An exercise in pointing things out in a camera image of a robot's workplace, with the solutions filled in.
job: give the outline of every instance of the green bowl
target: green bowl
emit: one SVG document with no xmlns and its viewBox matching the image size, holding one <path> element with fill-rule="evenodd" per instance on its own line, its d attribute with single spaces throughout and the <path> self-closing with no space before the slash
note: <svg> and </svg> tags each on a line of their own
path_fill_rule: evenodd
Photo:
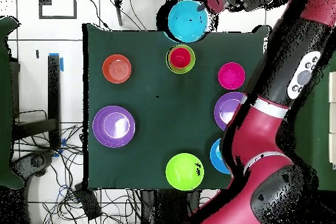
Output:
<svg viewBox="0 0 336 224">
<path fill-rule="evenodd" d="M 190 53 L 190 62 L 189 62 L 189 65 L 187 65 L 185 68 L 175 68 L 172 64 L 171 64 L 171 61 L 170 61 L 170 58 L 171 58 L 171 53 L 173 51 L 173 49 L 176 49 L 176 48 L 185 48 L 186 50 L 189 51 Z M 196 57 L 195 57 L 195 53 L 193 52 L 193 50 L 187 46 L 187 45 L 175 45 L 174 47 L 170 48 L 170 50 L 168 51 L 167 55 L 166 55 L 166 63 L 168 65 L 168 68 L 176 73 L 176 74 L 185 74 L 187 72 L 189 72 L 193 67 L 194 67 L 194 64 L 195 64 L 195 61 L 196 61 Z"/>
<path fill-rule="evenodd" d="M 178 190 L 193 190 L 200 185 L 204 177 L 201 161 L 192 154 L 181 153 L 172 157 L 166 168 L 168 183 Z"/>
</svg>

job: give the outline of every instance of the floor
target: floor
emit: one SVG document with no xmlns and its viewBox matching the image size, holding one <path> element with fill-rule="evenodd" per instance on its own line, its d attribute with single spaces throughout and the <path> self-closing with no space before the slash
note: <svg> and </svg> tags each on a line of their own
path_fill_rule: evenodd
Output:
<svg viewBox="0 0 336 224">
<path fill-rule="evenodd" d="M 20 111 L 47 111 L 47 55 L 59 53 L 63 58 L 61 81 L 61 122 L 62 138 L 67 139 L 66 147 L 81 147 L 79 134 L 83 125 L 83 52 L 82 23 L 94 23 L 102 26 L 103 21 L 112 30 L 138 30 L 138 27 L 125 15 L 130 16 L 140 27 L 137 17 L 147 30 L 156 30 L 156 13 L 166 0 L 123 0 L 123 26 L 117 21 L 116 10 L 110 0 L 77 0 L 77 19 L 39 19 L 38 0 L 0 0 L 0 16 L 13 16 L 20 26 L 9 34 L 9 48 L 13 57 L 21 63 L 20 71 Z M 220 14 L 218 32 L 250 32 L 255 26 L 268 24 L 272 26 L 283 13 L 285 6 L 271 11 L 259 9 L 253 12 L 224 12 Z M 72 16 L 74 14 L 73 0 L 52 0 L 52 5 L 43 6 L 43 15 Z M 40 120 L 43 112 L 30 112 L 20 115 L 20 121 Z M 36 141 L 45 143 L 44 139 Z M 15 144 L 14 158 L 31 150 L 32 141 L 25 139 Z M 73 160 L 71 173 L 73 183 L 79 183 L 83 178 L 83 156 L 64 150 L 65 158 Z M 48 168 L 42 177 L 32 179 L 29 191 L 29 209 L 32 224 L 43 224 L 48 218 L 48 209 L 53 209 L 62 199 L 60 185 L 69 184 L 69 174 L 64 170 L 60 156 L 52 158 L 53 168 Z M 77 224 L 117 224 L 108 215 L 118 215 L 118 218 L 128 224 L 135 224 L 135 213 L 130 217 L 122 217 L 132 212 L 127 200 L 126 190 L 98 190 L 95 192 L 104 216 L 96 221 L 78 219 Z M 212 197 L 215 190 L 204 190 L 201 194 L 201 204 Z M 74 221 L 60 221 L 58 224 L 75 224 Z"/>
</svg>

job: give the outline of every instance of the purple bowl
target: purple bowl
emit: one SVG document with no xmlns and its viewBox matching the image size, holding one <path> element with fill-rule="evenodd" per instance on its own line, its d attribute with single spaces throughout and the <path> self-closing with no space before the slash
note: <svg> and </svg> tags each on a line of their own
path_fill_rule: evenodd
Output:
<svg viewBox="0 0 336 224">
<path fill-rule="evenodd" d="M 104 107 L 93 119 L 93 134 L 104 146 L 110 148 L 125 146 L 132 140 L 134 133 L 134 118 L 120 106 Z"/>
<path fill-rule="evenodd" d="M 232 119 L 234 112 L 242 100 L 243 93 L 240 92 L 230 92 L 223 95 L 215 105 L 215 121 L 217 125 L 225 130 L 226 126 Z"/>
</svg>

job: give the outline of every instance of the orange bowl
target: orange bowl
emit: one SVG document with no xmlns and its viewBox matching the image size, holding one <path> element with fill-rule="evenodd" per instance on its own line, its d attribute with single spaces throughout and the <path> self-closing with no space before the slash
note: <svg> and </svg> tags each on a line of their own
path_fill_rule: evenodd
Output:
<svg viewBox="0 0 336 224">
<path fill-rule="evenodd" d="M 123 55 L 111 55 L 102 65 L 102 73 L 112 83 L 120 84 L 129 79 L 131 75 L 131 63 Z"/>
</svg>

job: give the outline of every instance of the dark green tablecloth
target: dark green tablecloth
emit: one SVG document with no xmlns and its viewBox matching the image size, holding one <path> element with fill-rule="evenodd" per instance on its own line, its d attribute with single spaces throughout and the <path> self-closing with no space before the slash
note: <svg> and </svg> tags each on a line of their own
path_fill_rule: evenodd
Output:
<svg viewBox="0 0 336 224">
<path fill-rule="evenodd" d="M 213 117 L 214 107 L 229 92 L 218 83 L 218 71 L 227 62 L 238 62 L 248 79 L 263 55 L 268 27 L 254 34 L 210 33 L 189 44 L 196 64 L 179 75 L 165 63 L 167 51 L 176 43 L 162 32 L 106 32 L 90 24 L 87 31 L 89 186 L 170 189 L 165 178 L 167 162 L 180 152 L 189 152 L 202 161 L 205 170 L 198 189 L 225 188 L 230 176 L 218 172 L 209 158 L 211 145 L 222 135 Z M 125 55 L 132 64 L 125 83 L 112 84 L 102 74 L 102 63 L 112 54 Z M 93 118 L 108 105 L 126 108 L 135 119 L 135 136 L 124 147 L 105 147 L 93 135 Z"/>
</svg>

